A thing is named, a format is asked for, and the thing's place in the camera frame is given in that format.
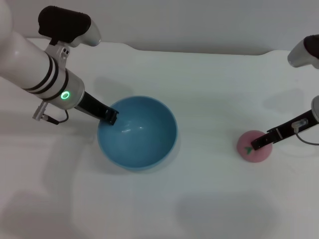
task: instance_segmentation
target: white tabletop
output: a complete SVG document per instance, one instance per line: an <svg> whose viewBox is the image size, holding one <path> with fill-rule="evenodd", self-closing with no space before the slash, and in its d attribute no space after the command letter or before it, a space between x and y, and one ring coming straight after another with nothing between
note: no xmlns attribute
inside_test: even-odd
<svg viewBox="0 0 319 239"><path fill-rule="evenodd" d="M242 133L308 111L319 93L319 72L289 66L287 54L72 49L67 67L97 99L146 95L174 113L176 147L139 173L105 158L96 119L70 110L65 124L36 122L40 100L0 79L0 238L318 238L319 148L291 137L255 164L235 151ZM319 142L317 127L301 135Z"/></svg>

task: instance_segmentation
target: bowl rim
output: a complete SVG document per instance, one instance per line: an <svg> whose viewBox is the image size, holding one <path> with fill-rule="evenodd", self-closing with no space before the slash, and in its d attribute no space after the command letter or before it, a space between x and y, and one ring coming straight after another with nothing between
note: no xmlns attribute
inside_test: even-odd
<svg viewBox="0 0 319 239"><path fill-rule="evenodd" d="M170 150L167 152L167 154L161 158L159 161L153 163L153 164L150 164L148 166L144 166L144 167L127 167L127 166L124 166L124 165L121 165L119 164L118 162L115 162L113 159L110 158L110 156L108 155L108 153L104 150L104 148L101 146L101 143L100 143L100 125L101 125L101 120L99 122L99 125L98 125L98 129L97 129L97 138L98 138L98 144L99 144L99 147L100 147L100 150L104 153L104 155L107 157L106 159L107 160L110 160L111 162L113 162L114 164L122 167L122 168L125 168L127 170L131 170L131 171L140 171L140 170L146 170L146 169L150 169L150 168L153 168L155 166L157 166L158 164L160 164L161 162L163 162L169 155L170 153L172 152L172 150L174 149L175 145L176 145L176 142L177 142L177 138L178 138L178 126L177 126L177 121L176 121L176 118L173 114L173 112L170 110L169 107L167 107L167 105L165 105L163 102L153 98L153 97L149 97L149 96L128 96L128 97L125 97L125 98L122 98L120 99L119 101L116 101L115 103L113 103L111 105L111 107L113 108L114 105L122 102L122 101L125 101L125 100L128 100L128 99L131 99L131 98L147 98L147 99L150 99L150 100L153 100L153 101L156 101L158 103L160 103L162 106L164 106L168 112L172 115L173 117L173 120L174 120L174 124L175 124L175 128L176 128L176 131L175 131L175 140L174 140L174 143L172 144Z"/></svg>

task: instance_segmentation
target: pink toy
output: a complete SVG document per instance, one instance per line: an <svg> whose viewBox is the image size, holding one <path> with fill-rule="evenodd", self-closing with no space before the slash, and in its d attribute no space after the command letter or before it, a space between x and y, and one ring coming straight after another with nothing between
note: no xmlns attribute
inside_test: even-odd
<svg viewBox="0 0 319 239"><path fill-rule="evenodd" d="M247 160L248 162L259 163L269 157L273 149L272 144L268 144L258 150L254 150L251 146L251 141L263 135L263 132L252 130L240 136L237 142L237 151L243 159Z"/></svg>

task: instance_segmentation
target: green led light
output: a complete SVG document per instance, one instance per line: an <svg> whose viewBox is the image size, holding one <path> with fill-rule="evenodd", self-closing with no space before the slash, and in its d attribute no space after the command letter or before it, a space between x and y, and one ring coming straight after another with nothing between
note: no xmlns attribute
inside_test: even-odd
<svg viewBox="0 0 319 239"><path fill-rule="evenodd" d="M70 97L70 92L68 92L68 91L65 91L65 92L63 92L62 94L61 94L61 99L62 100L66 100L67 98L69 98Z"/></svg>

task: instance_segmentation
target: black cable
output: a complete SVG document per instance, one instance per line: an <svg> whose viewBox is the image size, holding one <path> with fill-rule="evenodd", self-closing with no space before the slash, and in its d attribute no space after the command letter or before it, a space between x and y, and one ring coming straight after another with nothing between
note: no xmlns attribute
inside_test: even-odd
<svg viewBox="0 0 319 239"><path fill-rule="evenodd" d="M66 122L66 121L69 119L69 113L68 113L68 111L65 110L64 112L65 112L65 114L66 114L66 118L65 118L64 120L59 121L59 123L64 123L64 122Z"/></svg>
<svg viewBox="0 0 319 239"><path fill-rule="evenodd" d="M310 145L315 145L315 146L319 146L319 143L311 143L311 142L308 142L308 141L303 140L302 138L300 138L300 136L299 136L299 134L298 134L297 132L296 132L296 136L297 136L297 138L298 138L301 142L303 142L303 143L310 144Z"/></svg>

